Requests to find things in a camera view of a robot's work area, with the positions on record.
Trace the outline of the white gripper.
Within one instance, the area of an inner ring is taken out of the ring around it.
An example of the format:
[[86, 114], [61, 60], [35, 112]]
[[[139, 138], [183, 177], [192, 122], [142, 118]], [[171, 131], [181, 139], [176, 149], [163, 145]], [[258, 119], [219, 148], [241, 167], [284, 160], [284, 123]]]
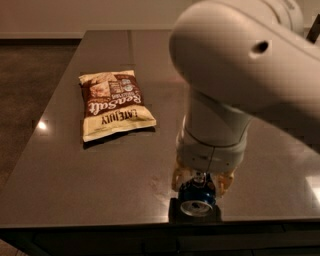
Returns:
[[222, 197], [234, 181], [234, 169], [241, 164], [246, 145], [247, 135], [235, 145], [211, 146], [199, 142], [183, 129], [176, 139], [177, 157], [171, 180], [172, 190], [178, 192], [181, 185], [192, 178], [193, 169], [216, 174], [216, 196]]

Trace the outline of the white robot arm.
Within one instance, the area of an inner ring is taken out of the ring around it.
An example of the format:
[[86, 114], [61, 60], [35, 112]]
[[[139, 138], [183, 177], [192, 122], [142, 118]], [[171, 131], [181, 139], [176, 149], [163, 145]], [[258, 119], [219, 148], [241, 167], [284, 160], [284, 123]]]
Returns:
[[204, 0], [178, 18], [170, 55], [190, 86], [180, 170], [210, 175], [224, 194], [253, 117], [319, 148], [319, 52], [302, 33], [293, 0]]

